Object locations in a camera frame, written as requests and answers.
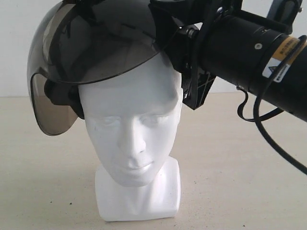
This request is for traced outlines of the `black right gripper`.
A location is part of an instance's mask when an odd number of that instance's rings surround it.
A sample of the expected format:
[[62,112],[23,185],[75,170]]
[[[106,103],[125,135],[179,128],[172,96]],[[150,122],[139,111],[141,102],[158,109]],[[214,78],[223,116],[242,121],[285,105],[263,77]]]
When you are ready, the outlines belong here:
[[182,75],[183,103],[196,110],[216,76],[200,64],[200,50],[213,27],[237,9],[236,0],[152,0],[156,40]]

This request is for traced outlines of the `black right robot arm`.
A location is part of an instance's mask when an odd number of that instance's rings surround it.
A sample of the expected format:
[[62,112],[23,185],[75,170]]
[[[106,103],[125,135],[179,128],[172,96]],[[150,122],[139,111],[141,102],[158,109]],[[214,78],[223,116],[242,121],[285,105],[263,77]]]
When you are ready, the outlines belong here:
[[307,38],[293,37],[300,0],[275,0],[266,17],[242,10],[240,0],[153,0],[157,18],[180,22],[166,49],[183,74],[184,104],[204,104],[216,77],[275,110],[307,118]]

